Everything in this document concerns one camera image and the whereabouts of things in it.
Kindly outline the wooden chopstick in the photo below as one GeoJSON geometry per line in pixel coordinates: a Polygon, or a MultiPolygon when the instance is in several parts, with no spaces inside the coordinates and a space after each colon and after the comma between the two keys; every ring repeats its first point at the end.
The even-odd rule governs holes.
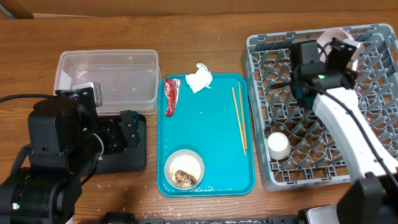
{"type": "Polygon", "coordinates": [[[248,142],[247,142],[247,136],[246,136],[246,123],[245,123],[245,118],[244,118],[243,96],[242,96],[240,82],[238,82],[238,91],[239,91],[239,102],[240,102],[240,107],[241,107],[241,119],[242,119],[243,140],[244,140],[244,153],[246,154],[246,150],[248,149],[248,142]]]}
{"type": "Polygon", "coordinates": [[[237,100],[236,100],[236,94],[235,94],[234,87],[231,87],[231,91],[232,91],[234,107],[235,107],[235,111],[236,111],[236,117],[237,117],[237,120],[238,120],[238,127],[239,127],[239,134],[240,134],[240,138],[241,138],[241,144],[242,144],[242,147],[243,147],[244,155],[246,156],[246,148],[245,148],[245,145],[244,145],[243,130],[242,130],[242,126],[241,126],[241,120],[240,120],[240,116],[239,116],[238,104],[237,104],[237,100]]]}

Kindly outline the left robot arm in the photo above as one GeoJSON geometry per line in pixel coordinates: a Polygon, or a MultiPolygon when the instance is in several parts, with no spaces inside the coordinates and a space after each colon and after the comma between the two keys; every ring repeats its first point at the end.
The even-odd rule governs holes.
{"type": "Polygon", "coordinates": [[[92,87],[37,97],[28,116],[30,144],[1,184],[1,223],[72,223],[82,187],[102,155],[143,142],[145,117],[131,110],[98,116],[99,94],[92,87]]]}

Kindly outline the teal plastic tray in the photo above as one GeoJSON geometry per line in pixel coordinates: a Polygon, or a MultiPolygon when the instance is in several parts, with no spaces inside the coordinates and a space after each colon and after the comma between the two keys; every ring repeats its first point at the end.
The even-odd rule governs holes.
{"type": "Polygon", "coordinates": [[[164,83],[159,84],[157,133],[157,186],[168,197],[201,197],[248,194],[255,184],[247,85],[241,75],[216,73],[210,88],[192,92],[183,83],[173,116],[165,116],[164,83]],[[243,152],[231,87],[234,87],[241,120],[238,82],[243,96],[248,149],[243,152]],[[164,175],[167,158],[175,151],[196,152],[205,165],[202,181],[191,190],[177,190],[164,175]]]}

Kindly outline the metal bowl with food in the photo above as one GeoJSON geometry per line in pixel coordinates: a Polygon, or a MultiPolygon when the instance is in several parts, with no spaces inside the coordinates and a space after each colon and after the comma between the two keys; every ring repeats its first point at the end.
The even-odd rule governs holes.
{"type": "Polygon", "coordinates": [[[194,151],[181,149],[173,152],[164,165],[167,182],[177,190],[191,190],[203,179],[205,165],[194,151]]]}

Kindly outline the crumpled white napkin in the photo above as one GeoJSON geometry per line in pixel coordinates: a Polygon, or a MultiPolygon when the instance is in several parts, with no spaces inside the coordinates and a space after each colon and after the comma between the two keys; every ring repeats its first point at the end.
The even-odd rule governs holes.
{"type": "Polygon", "coordinates": [[[213,76],[203,63],[196,64],[198,70],[195,73],[185,75],[185,80],[192,92],[197,93],[204,88],[210,88],[213,76]]]}

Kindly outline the red foil wrapper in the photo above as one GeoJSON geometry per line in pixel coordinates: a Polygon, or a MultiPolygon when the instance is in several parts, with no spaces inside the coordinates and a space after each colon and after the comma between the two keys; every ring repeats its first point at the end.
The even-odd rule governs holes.
{"type": "Polygon", "coordinates": [[[178,78],[164,79],[164,92],[167,99],[165,116],[171,117],[175,113],[181,86],[182,81],[178,78]]]}

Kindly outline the clear plastic bin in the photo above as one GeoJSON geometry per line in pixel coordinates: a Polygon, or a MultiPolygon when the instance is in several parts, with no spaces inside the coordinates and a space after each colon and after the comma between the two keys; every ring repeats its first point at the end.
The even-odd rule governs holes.
{"type": "Polygon", "coordinates": [[[54,90],[71,90],[82,83],[101,87],[103,104],[99,115],[132,110],[157,112],[160,82],[159,58],[155,50],[77,50],[61,54],[54,90]]]}

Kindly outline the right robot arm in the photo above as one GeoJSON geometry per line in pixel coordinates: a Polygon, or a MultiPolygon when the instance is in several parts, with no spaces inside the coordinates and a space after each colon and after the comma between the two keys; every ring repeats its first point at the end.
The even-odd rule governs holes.
{"type": "Polygon", "coordinates": [[[305,223],[397,223],[397,159],[381,144],[361,113],[354,90],[363,45],[336,37],[327,43],[289,47],[290,89],[297,103],[313,110],[346,163],[351,187],[335,205],[300,212],[305,223]]]}

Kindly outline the grey dish rack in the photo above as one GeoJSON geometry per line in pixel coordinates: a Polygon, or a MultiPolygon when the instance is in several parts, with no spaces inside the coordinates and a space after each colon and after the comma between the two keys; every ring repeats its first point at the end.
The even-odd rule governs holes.
{"type": "MultiPolygon", "coordinates": [[[[390,155],[397,155],[397,36],[388,24],[349,26],[346,31],[364,45],[354,86],[359,108],[390,155]]],[[[323,123],[300,107],[289,87],[288,48],[303,40],[317,40],[322,30],[251,35],[242,55],[255,126],[261,182],[268,191],[340,184],[349,181],[346,164],[323,123]],[[284,133],[290,154],[270,157],[268,137],[284,133]]]]}

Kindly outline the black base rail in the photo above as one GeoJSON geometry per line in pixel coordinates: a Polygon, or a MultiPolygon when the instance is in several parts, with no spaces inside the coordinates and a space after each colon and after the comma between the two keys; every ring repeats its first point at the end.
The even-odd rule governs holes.
{"type": "Polygon", "coordinates": [[[163,218],[136,218],[133,213],[107,212],[99,220],[79,224],[296,224],[304,223],[297,215],[271,215],[265,218],[207,218],[165,220],[163,218]]]}

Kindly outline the large white plate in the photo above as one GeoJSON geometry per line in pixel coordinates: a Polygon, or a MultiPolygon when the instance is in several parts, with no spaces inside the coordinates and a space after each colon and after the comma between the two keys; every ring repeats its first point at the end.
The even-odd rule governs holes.
{"type": "Polygon", "coordinates": [[[326,46],[327,43],[332,41],[332,38],[336,37],[339,40],[344,41],[345,39],[349,39],[350,44],[354,44],[356,47],[359,47],[354,53],[355,61],[351,59],[351,61],[347,64],[347,67],[352,69],[353,71],[357,71],[358,68],[358,58],[363,49],[363,44],[354,40],[354,37],[345,31],[343,28],[334,27],[329,28],[318,38],[317,43],[324,47],[326,54],[328,55],[331,52],[331,47],[326,46]]]}

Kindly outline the black waste bin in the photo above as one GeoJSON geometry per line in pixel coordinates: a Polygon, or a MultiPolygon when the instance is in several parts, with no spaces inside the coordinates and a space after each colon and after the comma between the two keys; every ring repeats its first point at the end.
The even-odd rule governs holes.
{"type": "Polygon", "coordinates": [[[143,171],[147,165],[146,118],[139,114],[140,143],[127,147],[119,128],[120,115],[98,118],[96,134],[104,143],[104,150],[99,160],[96,174],[113,174],[143,171]]]}

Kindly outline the white paper cup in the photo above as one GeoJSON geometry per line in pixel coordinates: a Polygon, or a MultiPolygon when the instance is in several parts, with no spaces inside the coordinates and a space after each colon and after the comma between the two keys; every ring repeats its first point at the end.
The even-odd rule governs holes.
{"type": "Polygon", "coordinates": [[[275,160],[285,159],[291,151],[290,141],[284,133],[274,132],[268,139],[270,157],[275,160]]]}

